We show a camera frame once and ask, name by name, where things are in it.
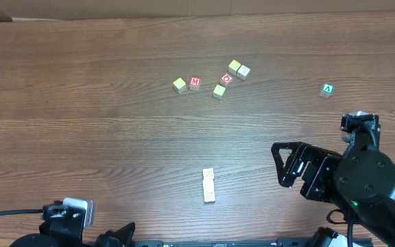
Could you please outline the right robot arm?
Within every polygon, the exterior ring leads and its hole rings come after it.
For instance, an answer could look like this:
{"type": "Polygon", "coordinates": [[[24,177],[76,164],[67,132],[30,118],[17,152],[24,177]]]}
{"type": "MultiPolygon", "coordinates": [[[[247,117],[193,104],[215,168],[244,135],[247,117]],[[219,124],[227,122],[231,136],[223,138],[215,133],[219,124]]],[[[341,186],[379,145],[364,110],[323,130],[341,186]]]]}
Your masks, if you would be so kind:
{"type": "Polygon", "coordinates": [[[341,155],[303,142],[274,143],[271,152],[281,186],[301,178],[304,198],[334,204],[345,224],[395,246],[395,164],[387,155],[368,145],[341,155]]]}

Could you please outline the wooden letter E block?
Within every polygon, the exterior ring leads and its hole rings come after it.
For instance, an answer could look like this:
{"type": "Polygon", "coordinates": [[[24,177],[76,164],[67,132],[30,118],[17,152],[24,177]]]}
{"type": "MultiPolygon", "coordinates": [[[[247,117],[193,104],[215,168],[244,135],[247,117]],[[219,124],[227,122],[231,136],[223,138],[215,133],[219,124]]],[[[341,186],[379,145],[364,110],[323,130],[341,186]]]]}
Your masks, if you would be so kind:
{"type": "Polygon", "coordinates": [[[213,168],[203,169],[202,173],[204,180],[213,180],[215,178],[213,168]]]}

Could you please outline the wooden letter B block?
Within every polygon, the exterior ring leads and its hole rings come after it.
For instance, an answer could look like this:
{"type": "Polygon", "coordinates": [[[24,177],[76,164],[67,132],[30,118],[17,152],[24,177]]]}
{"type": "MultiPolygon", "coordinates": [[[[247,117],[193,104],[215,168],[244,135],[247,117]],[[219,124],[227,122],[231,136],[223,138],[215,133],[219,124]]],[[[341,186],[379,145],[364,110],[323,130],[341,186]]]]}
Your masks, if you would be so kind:
{"type": "Polygon", "coordinates": [[[204,191],[204,202],[205,203],[215,202],[215,192],[214,191],[204,191]]]}

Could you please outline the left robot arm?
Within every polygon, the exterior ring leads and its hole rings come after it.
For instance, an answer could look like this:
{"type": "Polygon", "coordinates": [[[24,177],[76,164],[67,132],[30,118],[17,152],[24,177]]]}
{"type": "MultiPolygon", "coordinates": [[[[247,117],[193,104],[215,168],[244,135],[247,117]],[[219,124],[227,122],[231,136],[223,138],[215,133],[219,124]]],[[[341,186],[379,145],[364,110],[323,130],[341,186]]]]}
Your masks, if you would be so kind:
{"type": "Polygon", "coordinates": [[[83,242],[83,231],[93,225],[92,200],[65,198],[43,206],[39,232],[22,236],[10,247],[124,247],[132,246],[136,225],[131,222],[117,231],[107,231],[93,242],[83,242]]]}

